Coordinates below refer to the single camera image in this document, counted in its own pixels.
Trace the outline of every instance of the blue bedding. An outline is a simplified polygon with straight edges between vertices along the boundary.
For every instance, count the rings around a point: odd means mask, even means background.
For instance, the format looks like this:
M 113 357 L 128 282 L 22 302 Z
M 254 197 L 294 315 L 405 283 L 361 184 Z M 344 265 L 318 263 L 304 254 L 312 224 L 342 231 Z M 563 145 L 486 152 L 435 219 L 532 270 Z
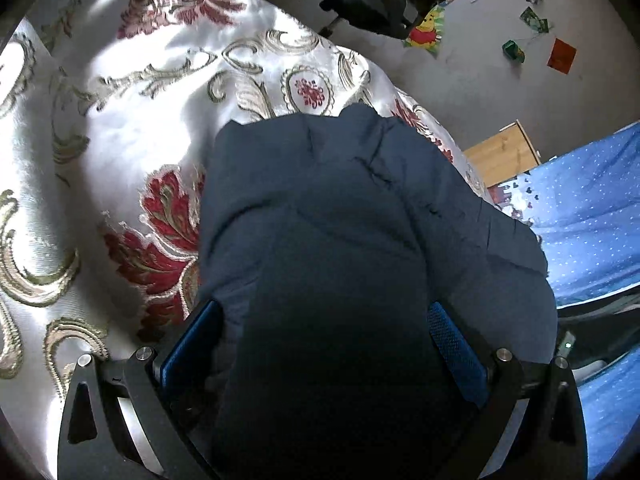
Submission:
M 558 308 L 640 282 L 640 121 L 490 192 L 542 238 Z

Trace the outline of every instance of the wooden board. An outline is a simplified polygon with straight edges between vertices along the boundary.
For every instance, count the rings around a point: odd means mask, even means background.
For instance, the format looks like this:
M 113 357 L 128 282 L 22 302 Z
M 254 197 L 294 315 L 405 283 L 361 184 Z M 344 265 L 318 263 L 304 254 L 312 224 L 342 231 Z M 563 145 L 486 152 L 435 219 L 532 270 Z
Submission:
M 482 175 L 487 187 L 499 184 L 523 171 L 535 168 L 540 158 L 520 122 L 516 121 L 493 137 L 465 151 Z

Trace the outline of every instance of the gray floor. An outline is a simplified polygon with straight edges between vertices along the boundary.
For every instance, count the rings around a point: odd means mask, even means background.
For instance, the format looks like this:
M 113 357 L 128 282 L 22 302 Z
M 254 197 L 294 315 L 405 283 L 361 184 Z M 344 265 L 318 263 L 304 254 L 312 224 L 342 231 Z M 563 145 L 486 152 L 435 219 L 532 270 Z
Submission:
M 321 0 L 268 0 L 319 30 L 334 16 Z M 640 50 L 608 0 L 543 0 L 535 11 L 549 34 L 519 20 L 525 0 L 457 0 L 446 9 L 437 57 L 398 40 L 338 26 L 334 43 L 381 66 L 466 149 L 519 119 L 547 160 L 640 119 Z M 555 37 L 577 49 L 568 75 L 546 66 Z M 519 40 L 524 65 L 500 46 Z

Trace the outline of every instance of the white brocade bedspread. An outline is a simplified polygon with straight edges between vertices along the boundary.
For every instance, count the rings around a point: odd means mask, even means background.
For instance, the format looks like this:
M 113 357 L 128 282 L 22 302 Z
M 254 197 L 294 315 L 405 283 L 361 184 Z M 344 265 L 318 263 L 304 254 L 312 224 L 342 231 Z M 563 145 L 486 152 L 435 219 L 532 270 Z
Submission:
M 491 202 L 379 67 L 263 0 L 37 0 L 0 56 L 0 408 L 47 477 L 78 356 L 126 358 L 193 307 L 204 146 L 230 120 L 353 102 Z

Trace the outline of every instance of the dark gray fabric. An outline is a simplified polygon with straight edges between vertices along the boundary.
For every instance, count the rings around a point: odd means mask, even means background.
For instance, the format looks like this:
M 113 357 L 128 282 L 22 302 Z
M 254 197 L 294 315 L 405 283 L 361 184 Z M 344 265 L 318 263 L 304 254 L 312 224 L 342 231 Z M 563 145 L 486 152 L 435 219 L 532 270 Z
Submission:
M 207 161 L 200 240 L 200 295 L 230 332 L 244 325 L 214 431 L 228 478 L 426 478 L 475 413 L 429 338 L 432 301 L 494 348 L 553 353 L 530 229 L 365 105 L 229 123 Z

